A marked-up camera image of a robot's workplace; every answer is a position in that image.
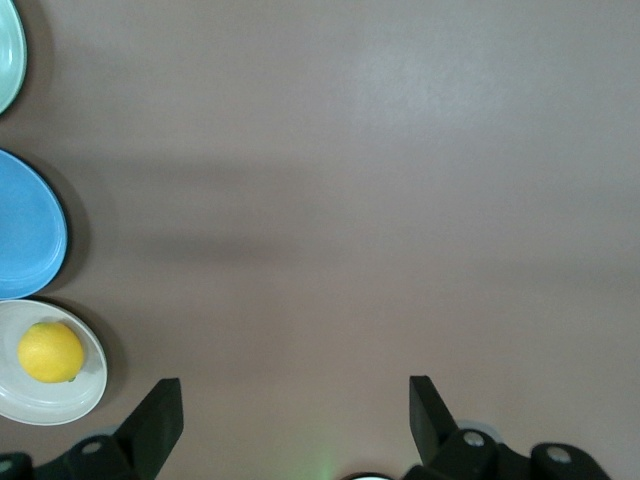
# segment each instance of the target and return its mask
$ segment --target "plate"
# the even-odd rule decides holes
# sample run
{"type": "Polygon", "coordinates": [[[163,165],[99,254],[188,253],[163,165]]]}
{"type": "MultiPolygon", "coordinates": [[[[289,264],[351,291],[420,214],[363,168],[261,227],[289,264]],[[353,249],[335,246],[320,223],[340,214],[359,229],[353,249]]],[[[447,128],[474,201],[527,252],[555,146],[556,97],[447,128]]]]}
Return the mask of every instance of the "plate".
{"type": "Polygon", "coordinates": [[[94,333],[68,311],[35,300],[0,302],[0,414],[31,425],[73,422],[95,408],[107,386],[107,361],[94,333]],[[18,362],[18,342],[38,322],[63,322],[74,331],[85,361],[73,382],[41,383],[18,362]]]}
{"type": "Polygon", "coordinates": [[[27,42],[11,0],[0,0],[0,114],[16,98],[27,71],[27,42]]]}
{"type": "Polygon", "coordinates": [[[47,183],[3,150],[0,186],[0,300],[8,300],[31,295],[55,277],[67,249],[67,226],[47,183]]]}

